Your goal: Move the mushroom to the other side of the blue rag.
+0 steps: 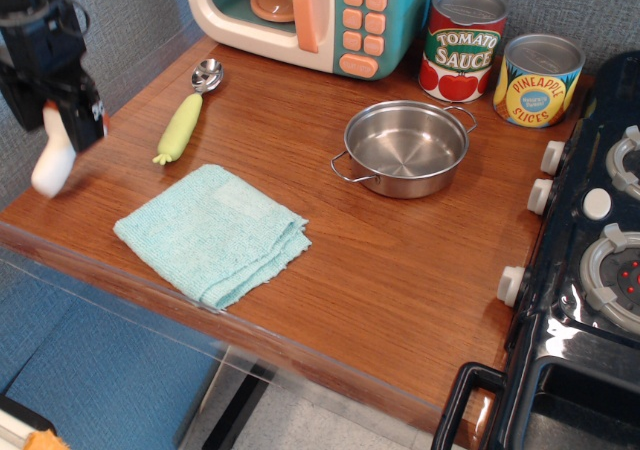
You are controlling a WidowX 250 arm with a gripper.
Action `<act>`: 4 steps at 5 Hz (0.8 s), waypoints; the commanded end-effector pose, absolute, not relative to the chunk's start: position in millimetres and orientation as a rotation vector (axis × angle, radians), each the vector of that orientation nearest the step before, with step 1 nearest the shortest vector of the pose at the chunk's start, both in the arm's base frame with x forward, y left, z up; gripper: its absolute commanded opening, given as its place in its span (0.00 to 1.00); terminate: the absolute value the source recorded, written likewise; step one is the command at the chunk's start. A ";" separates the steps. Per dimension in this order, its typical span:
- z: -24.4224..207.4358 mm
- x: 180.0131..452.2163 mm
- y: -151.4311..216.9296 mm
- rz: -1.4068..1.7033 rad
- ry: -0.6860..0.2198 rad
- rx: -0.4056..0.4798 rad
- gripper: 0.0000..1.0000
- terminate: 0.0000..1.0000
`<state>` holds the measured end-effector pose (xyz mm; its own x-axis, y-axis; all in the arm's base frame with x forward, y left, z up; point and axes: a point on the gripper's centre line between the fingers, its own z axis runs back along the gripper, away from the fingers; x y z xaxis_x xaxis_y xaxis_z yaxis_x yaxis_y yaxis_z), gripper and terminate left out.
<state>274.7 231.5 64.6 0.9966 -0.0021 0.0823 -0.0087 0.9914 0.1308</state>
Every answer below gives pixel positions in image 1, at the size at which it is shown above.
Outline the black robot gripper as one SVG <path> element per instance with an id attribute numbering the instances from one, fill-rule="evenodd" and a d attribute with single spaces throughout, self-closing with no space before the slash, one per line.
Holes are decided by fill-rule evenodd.
<path id="1" fill-rule="evenodd" d="M 53 102 L 77 153 L 106 136 L 104 104 L 81 64 L 88 29 L 89 18 L 80 22 L 74 7 L 14 13 L 1 21 L 1 93 L 14 117 L 33 131 L 43 125 L 45 103 Z"/>

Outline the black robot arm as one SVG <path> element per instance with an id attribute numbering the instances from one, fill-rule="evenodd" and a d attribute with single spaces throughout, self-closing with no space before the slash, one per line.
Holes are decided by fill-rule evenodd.
<path id="1" fill-rule="evenodd" d="M 75 0 L 1 0 L 1 94 L 18 123 L 32 131 L 54 105 L 77 152 L 106 135 L 104 106 L 83 69 L 84 35 Z"/>

